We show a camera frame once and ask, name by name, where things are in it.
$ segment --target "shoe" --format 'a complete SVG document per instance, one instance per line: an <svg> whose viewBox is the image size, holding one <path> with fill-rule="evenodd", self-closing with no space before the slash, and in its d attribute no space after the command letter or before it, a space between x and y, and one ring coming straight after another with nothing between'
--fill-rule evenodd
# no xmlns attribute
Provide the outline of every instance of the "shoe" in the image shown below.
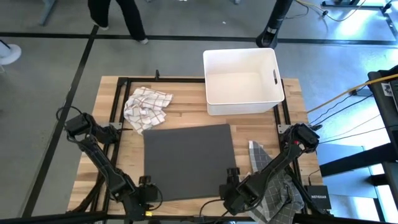
<svg viewBox="0 0 398 224"><path fill-rule="evenodd" d="M100 25L98 25L93 19L91 20L93 22L94 25L98 26L101 30L103 31L107 31L109 29L109 26L107 27L101 27Z"/></svg>
<svg viewBox="0 0 398 224"><path fill-rule="evenodd" d="M137 40L140 44L148 44L149 40L148 38L145 38L144 40Z"/></svg>

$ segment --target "wooden tabletop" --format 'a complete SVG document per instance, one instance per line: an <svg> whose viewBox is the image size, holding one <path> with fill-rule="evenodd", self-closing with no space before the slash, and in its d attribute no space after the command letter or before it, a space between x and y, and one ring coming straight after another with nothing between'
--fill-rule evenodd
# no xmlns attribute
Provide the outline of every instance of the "wooden tabletop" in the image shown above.
<svg viewBox="0 0 398 224"><path fill-rule="evenodd" d="M102 77L101 79L93 110L93 116L97 123L101 124L109 121L118 78L119 77ZM307 114L305 112L299 80L285 78L284 85L285 97L287 99L292 124L307 123ZM254 140L264 145L264 149L271 157L275 157L279 154L273 110L261 114L210 116L206 109L204 83L132 83L130 94L140 86L174 94L173 101L164 109L167 113L166 122L156 126L154 129L230 124L236 165L241 169L242 174L252 171L249 159L249 140ZM123 106L124 88L125 86L122 87L121 96L119 97L119 106L115 121L119 120L119 114ZM283 124L284 116L281 104L279 107L280 118ZM132 126L125 121L124 128L132 128ZM111 155L112 150L113 147L111 146L109 155ZM319 169L317 156L315 153L303 154L298 159L298 163L303 183L306 184L308 182L308 175ZM134 131L123 131L116 166L130 175L135 183L138 183L139 177L144 175L144 140L142 136ZM77 207L87 196L88 192L95 184L97 173L98 170L96 167L86 154L83 153L81 155L68 210ZM311 182L317 185L322 184L322 177L319 172L311 175ZM103 187L97 210L101 210L102 208L104 192L105 188ZM215 198L197 198L164 202L159 209L153 212L153 215L198 215L200 207L205 202L212 199ZM224 212L225 208L221 202L210 203L203 210L203 214L206 216L220 216ZM124 215L123 205L111 200L108 213Z"/></svg>

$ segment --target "black pants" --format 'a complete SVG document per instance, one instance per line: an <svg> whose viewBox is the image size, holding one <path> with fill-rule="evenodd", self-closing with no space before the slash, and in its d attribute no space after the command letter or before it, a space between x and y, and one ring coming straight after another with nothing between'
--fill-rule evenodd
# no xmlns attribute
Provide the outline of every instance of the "black pants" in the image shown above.
<svg viewBox="0 0 398 224"><path fill-rule="evenodd" d="M146 38L141 16L134 0L116 0L122 9L124 21L134 40ZM88 0L91 18L101 27L108 26L108 12L111 0Z"/></svg>

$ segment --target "gray pad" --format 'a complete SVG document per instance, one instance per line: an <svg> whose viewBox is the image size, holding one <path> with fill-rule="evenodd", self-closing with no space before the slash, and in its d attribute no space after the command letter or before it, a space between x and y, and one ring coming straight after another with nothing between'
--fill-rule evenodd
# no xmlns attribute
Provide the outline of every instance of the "gray pad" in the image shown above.
<svg viewBox="0 0 398 224"><path fill-rule="evenodd" d="M144 173L165 201L217 197L227 168L236 167L228 124L147 130Z"/></svg>

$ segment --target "checkered towel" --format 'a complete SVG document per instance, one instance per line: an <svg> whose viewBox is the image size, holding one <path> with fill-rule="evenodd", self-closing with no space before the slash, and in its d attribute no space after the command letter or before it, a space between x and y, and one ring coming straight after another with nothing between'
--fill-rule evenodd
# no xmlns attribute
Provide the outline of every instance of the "checkered towel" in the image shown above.
<svg viewBox="0 0 398 224"><path fill-rule="evenodd" d="M142 134L143 130L152 128L165 121L166 113L162 111L173 99L173 94L140 87L134 90L124 104L124 118L132 127Z"/></svg>
<svg viewBox="0 0 398 224"><path fill-rule="evenodd" d="M262 170L272 160L262 145L249 141L250 161L253 172ZM294 214L304 207L303 199L292 179L283 170L268 183L261 204L247 214L258 224L291 224Z"/></svg>

